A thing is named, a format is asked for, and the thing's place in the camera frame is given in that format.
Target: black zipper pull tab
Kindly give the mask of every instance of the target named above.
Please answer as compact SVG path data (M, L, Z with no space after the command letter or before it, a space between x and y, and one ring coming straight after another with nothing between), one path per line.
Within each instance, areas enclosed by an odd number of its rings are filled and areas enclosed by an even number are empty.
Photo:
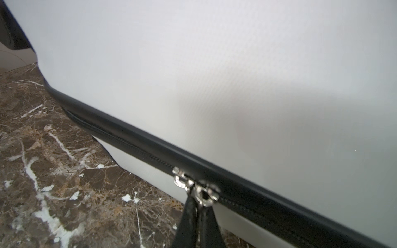
M219 194L210 188L195 185L193 195L198 202L198 223L200 227L201 248L226 248L218 222L216 221L213 204L218 201Z
M195 248L197 240L197 202L191 195L194 182L188 180L183 171L180 171L177 167L172 172L175 174L174 183L186 190L187 199L171 248Z
M182 218L176 230L171 248L195 248L197 240L196 226L197 203L191 195L187 195Z
M199 208L200 247L226 248L212 207Z

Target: metal zipper slider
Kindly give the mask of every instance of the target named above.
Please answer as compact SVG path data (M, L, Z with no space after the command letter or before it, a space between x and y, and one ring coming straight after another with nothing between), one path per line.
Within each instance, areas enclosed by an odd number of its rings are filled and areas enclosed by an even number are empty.
M178 167L172 169L174 183L180 188L184 188L188 194L191 194L203 207L211 207L219 199L219 194L209 187L203 187L195 181L186 177L185 172Z
M175 185L180 188L184 188L186 190L186 193L190 194L195 182L193 180L188 179L185 176L185 172L181 171L178 167L174 167L172 169L172 173L175 175L174 176Z

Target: black edge trim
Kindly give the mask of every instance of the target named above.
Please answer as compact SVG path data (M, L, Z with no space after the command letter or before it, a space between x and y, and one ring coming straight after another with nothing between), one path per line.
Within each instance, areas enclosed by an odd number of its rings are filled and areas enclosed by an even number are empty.
M0 42L8 49L20 50L32 47L3 0L0 0L0 25Z
M159 169L169 175L172 175L172 168L173 168L172 165L160 160L159 158L156 158L155 156L149 154L148 152L142 150L141 148L135 146L134 144L131 144L130 142L128 142L120 137L117 137L110 132L100 129L92 123L88 123L86 120L84 120L81 117L76 116L69 110L66 110L64 108L62 108L62 109L64 110L67 117L69 117L72 121L74 121L77 125L79 125L83 129L85 129L88 133L91 133L92 135L95 135L96 137L101 138L103 141L106 141L107 143L136 157L139 160L144 161L145 163L148 163L148 164L156 167L157 169Z
M142 158L141 160L169 175L172 174L172 166L177 166L194 180L211 182L220 190L219 202L222 205L297 247L387 247L181 148L79 102L53 89L46 81L44 84L50 95L70 114L100 127L120 140L133 144L143 152L154 155L162 160L162 163L156 159ZM105 136L99 138L104 138L104 141L131 154L127 148L128 145L122 144L122 141L114 142ZM139 154L131 155L140 159ZM165 169L164 161L171 167Z

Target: marble floor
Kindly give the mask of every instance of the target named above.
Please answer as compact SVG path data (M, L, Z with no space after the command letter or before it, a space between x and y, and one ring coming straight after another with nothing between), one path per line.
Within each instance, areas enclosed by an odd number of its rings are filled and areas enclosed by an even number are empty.
M0 183L1 247L169 247L183 209L70 121L37 64L0 74Z

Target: suitcase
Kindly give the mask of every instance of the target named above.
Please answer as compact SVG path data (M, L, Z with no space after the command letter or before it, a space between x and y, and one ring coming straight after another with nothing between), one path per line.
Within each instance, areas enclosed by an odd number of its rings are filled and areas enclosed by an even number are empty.
M256 247L397 247L394 1L12 1L124 169Z

